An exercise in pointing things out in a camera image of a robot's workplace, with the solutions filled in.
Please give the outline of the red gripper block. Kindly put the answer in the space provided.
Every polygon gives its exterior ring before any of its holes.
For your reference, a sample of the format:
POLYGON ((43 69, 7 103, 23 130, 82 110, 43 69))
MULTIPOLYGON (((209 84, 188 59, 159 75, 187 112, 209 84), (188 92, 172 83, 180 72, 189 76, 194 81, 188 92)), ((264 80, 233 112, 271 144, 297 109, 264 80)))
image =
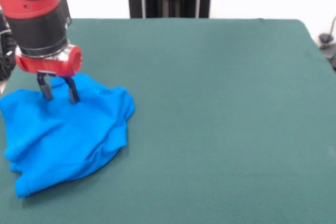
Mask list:
POLYGON ((45 74, 64 77, 69 87, 69 95, 72 103, 80 101, 76 84, 71 78, 79 72, 82 65, 82 51, 79 46, 67 46, 62 52, 48 57, 28 57, 17 48, 15 60, 20 69, 25 72, 37 74, 37 82, 47 101, 53 99, 49 84, 45 81, 45 74))

